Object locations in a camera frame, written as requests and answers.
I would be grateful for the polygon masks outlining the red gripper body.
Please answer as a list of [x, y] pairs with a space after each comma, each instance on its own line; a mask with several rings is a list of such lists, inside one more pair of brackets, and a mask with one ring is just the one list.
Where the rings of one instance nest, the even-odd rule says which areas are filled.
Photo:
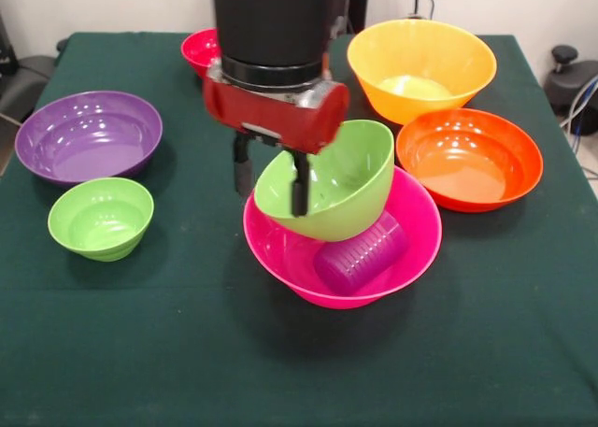
[[324, 79], [299, 93], [259, 93], [229, 82], [219, 64], [208, 68], [203, 96], [218, 122], [308, 154], [334, 141], [349, 108], [349, 89], [342, 83]]

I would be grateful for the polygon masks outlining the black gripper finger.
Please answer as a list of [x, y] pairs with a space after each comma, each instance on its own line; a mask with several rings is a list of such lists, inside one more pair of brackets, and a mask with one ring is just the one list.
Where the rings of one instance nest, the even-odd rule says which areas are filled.
[[305, 153], [295, 149], [290, 149], [289, 153], [295, 168], [295, 179], [292, 182], [292, 215], [303, 217], [308, 212], [310, 164]]
[[249, 157], [250, 137], [237, 132], [233, 143], [234, 185], [240, 196], [249, 196], [253, 189], [252, 162]]

